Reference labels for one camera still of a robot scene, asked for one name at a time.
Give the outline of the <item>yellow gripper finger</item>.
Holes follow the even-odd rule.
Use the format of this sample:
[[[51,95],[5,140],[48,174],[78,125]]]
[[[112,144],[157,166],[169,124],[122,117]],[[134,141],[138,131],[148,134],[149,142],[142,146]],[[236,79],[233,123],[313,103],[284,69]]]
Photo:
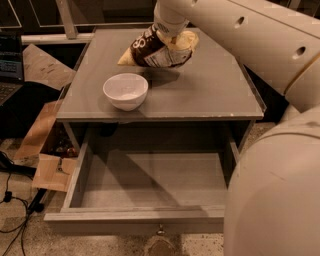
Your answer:
[[[166,43],[171,50],[193,51],[199,42],[198,35],[192,31],[183,31],[176,37],[168,37]]]

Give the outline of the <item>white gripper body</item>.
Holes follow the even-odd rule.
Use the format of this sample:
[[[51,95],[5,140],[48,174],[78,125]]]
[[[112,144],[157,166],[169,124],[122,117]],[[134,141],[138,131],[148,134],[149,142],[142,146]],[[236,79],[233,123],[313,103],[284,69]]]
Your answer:
[[[189,21],[167,7],[161,1],[158,1],[154,8],[154,25],[163,35],[167,37],[176,37],[179,35]]]

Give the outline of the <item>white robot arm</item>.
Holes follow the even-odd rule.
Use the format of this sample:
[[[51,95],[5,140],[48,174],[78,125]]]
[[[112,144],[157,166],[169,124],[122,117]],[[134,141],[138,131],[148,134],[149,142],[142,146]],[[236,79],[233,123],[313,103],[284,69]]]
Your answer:
[[[267,0],[157,0],[168,35],[186,22],[298,110],[240,157],[224,214],[224,256],[320,256],[320,22]]]

